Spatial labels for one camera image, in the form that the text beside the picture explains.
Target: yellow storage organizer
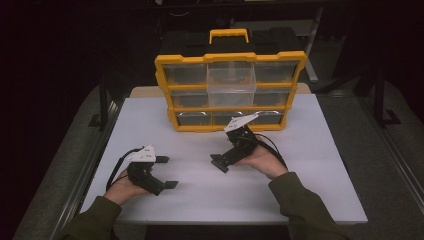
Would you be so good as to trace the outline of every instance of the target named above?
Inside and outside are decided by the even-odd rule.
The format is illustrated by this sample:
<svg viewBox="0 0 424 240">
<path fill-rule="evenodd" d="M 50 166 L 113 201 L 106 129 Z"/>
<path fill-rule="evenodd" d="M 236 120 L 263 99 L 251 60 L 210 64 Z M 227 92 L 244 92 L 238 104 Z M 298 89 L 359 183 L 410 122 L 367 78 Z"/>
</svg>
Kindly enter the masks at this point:
<svg viewBox="0 0 424 240">
<path fill-rule="evenodd" d="M 232 117 L 258 113 L 252 131 L 285 127 L 306 54 L 290 28 L 168 32 L 156 79 L 175 130 L 223 130 Z"/>
</svg>

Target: yellow carrying handle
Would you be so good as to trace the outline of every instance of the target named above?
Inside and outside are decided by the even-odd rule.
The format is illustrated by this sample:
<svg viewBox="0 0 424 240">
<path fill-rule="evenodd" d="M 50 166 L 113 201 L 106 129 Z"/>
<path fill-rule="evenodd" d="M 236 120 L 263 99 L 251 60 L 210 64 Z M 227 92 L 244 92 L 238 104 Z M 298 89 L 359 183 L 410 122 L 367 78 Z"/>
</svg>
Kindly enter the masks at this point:
<svg viewBox="0 0 424 240">
<path fill-rule="evenodd" d="M 214 29 L 210 31 L 209 34 L 209 44 L 212 44 L 213 37 L 235 37 L 235 36 L 244 36 L 246 43 L 249 43 L 249 38 L 247 37 L 247 30 L 244 28 L 235 28 L 235 29 Z"/>
</svg>

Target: white tabletop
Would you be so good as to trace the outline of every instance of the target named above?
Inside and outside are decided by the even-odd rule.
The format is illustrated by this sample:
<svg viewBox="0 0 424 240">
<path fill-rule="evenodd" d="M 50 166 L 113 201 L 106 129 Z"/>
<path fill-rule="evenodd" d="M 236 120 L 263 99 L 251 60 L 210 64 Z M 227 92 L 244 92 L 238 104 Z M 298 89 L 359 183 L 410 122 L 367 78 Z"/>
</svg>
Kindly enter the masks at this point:
<svg viewBox="0 0 424 240">
<path fill-rule="evenodd" d="M 118 221 L 143 224 L 285 224 L 267 184 L 248 166 L 230 166 L 223 173 L 210 154 L 223 154 L 232 145 L 223 131 L 176 132 L 166 116 L 164 98 L 128 98 L 91 183 L 81 211 L 103 195 L 116 162 L 127 151 L 152 144 L 157 155 L 170 157 L 155 164 L 153 176 L 179 181 L 172 190 L 137 197 L 124 207 Z M 296 95 L 282 131 L 266 131 L 290 171 L 323 199 L 340 224 L 367 221 L 343 166 L 315 95 Z M 121 170 L 127 167 L 124 162 Z"/>
</svg>

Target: dark background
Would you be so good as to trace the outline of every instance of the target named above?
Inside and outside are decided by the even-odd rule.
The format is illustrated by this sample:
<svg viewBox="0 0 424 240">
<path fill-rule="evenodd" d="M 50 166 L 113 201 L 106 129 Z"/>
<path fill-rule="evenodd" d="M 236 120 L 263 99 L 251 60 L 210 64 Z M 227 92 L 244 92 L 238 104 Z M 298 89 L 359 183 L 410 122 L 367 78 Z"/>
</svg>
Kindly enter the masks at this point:
<svg viewBox="0 0 424 240">
<path fill-rule="evenodd" d="M 149 6 L 152 1 L 138 1 Z M 189 18 L 107 8 L 108 1 L 2 1 L 0 239 L 12 238 L 78 107 L 104 79 L 120 102 L 130 89 L 156 85 L 153 61 L 167 30 L 209 30 L 240 20 L 301 17 L 311 8 L 281 11 L 200 10 Z M 412 1 L 354 1 L 327 7 L 318 37 L 347 36 L 334 77 L 373 60 L 424 119 L 423 9 Z M 98 9 L 113 11 L 96 11 Z M 175 10 L 174 14 L 185 11 Z"/>
</svg>

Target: floor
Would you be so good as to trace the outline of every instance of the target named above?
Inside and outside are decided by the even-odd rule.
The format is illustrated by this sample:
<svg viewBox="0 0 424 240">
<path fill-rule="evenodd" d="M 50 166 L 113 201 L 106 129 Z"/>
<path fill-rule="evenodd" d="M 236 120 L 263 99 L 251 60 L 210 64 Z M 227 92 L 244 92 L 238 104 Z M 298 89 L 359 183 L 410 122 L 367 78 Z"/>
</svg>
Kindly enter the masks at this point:
<svg viewBox="0 0 424 240">
<path fill-rule="evenodd" d="M 331 74 L 342 44 L 343 39 L 318 39 L 310 59 L 319 81 L 309 82 L 305 72 L 300 81 L 308 83 L 312 91 L 333 82 Z M 353 239 L 424 239 L 424 126 L 402 94 L 386 83 L 385 109 L 393 110 L 401 124 L 381 128 L 372 116 L 372 91 L 357 97 L 355 84 L 353 80 L 317 95 L 369 219 L 368 223 L 343 228 Z M 82 173 L 95 169 L 119 109 L 111 107 L 110 124 L 103 131 L 92 124 L 99 112 L 95 87 L 79 107 L 14 239 L 51 239 L 63 227 L 63 218 L 78 210 L 74 203 L 89 184 Z M 117 224 L 116 232 L 123 240 L 144 239 L 146 228 Z"/>
</svg>

